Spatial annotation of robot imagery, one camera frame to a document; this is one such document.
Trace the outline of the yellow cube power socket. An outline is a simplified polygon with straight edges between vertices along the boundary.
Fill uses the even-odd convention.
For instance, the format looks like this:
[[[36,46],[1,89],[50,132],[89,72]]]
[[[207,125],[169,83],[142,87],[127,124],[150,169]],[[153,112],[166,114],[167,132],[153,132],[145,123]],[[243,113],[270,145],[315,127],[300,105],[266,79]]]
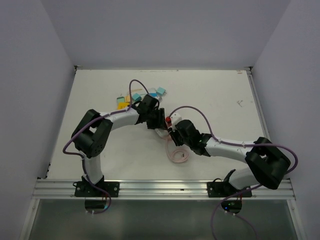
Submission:
[[[129,102],[119,102],[117,105],[117,110],[123,110],[130,106]]]

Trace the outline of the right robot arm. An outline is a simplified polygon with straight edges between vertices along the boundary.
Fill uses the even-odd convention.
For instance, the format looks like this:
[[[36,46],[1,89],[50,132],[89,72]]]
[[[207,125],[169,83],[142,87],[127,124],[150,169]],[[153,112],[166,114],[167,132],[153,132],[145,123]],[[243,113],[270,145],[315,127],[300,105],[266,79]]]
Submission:
[[[170,120],[168,133],[176,146],[186,145],[195,154],[206,157],[224,157],[247,164],[244,169],[231,170],[223,181],[214,183],[213,189],[224,196],[235,196],[252,185],[276,190],[287,170],[290,160],[265,137],[245,143],[223,143],[208,133],[200,133],[188,119]]]

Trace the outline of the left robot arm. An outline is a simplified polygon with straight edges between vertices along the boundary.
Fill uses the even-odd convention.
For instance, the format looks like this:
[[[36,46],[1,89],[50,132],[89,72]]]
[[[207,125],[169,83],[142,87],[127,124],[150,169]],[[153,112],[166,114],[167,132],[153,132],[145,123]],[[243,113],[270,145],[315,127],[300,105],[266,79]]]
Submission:
[[[145,123],[148,129],[167,128],[165,110],[160,108],[158,99],[147,94],[121,110],[100,113],[88,110],[71,135],[71,141],[82,158],[86,190],[92,196],[103,193],[104,175],[101,170],[100,154],[103,152],[111,131],[131,125]]]

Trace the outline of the teal plug adapter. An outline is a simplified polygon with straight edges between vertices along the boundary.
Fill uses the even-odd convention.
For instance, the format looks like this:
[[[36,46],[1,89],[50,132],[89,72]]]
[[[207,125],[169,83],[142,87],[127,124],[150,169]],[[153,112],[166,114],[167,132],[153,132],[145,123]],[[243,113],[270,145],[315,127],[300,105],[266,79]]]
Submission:
[[[156,94],[160,97],[163,97],[167,94],[167,91],[163,87],[158,87],[156,89]]]

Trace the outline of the green plug adapter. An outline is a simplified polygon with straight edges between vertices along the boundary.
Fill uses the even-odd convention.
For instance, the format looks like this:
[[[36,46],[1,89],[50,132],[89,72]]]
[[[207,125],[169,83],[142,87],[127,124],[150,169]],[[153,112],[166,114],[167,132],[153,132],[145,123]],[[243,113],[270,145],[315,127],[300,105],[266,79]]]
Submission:
[[[117,98],[116,98],[116,101],[117,101],[118,104],[119,104],[119,103],[125,103],[125,102],[126,102],[126,101],[125,101],[125,98],[124,98],[123,96],[117,97]]]

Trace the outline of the pale yellow plug adapter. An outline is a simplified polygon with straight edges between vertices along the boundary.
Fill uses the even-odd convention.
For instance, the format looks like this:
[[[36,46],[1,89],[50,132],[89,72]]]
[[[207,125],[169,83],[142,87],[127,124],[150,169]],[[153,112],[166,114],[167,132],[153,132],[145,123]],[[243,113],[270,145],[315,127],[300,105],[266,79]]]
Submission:
[[[125,97],[125,102],[129,103],[129,102],[131,102],[131,101],[132,101],[132,100],[131,100],[130,96],[127,95],[127,96]]]

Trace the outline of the blue plug adapter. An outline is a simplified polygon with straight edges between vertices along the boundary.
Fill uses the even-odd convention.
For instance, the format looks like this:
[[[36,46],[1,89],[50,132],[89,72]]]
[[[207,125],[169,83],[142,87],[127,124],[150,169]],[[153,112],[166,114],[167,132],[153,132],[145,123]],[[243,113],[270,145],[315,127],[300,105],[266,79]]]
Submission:
[[[158,96],[156,92],[150,92],[149,95],[153,98],[156,98]]]

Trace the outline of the light teal usb charger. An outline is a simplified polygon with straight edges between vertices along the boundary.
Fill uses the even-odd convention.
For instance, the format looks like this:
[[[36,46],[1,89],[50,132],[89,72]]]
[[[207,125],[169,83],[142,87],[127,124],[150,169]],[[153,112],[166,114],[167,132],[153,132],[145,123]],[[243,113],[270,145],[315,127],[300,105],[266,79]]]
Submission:
[[[132,102],[135,103],[137,101],[141,101],[142,100],[142,96],[138,93],[135,93],[132,95]]]

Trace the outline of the pink power socket cluster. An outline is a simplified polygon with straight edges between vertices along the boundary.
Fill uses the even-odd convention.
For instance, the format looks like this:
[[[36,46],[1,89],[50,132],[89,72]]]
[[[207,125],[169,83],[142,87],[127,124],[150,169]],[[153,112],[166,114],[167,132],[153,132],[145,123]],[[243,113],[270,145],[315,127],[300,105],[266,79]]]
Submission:
[[[168,133],[168,131],[167,130],[165,130],[165,129],[160,129],[160,128],[156,128],[155,130],[154,130],[157,134],[158,134],[158,136],[161,138],[161,139],[163,139],[163,140],[171,140],[171,136],[170,136],[170,134]]]

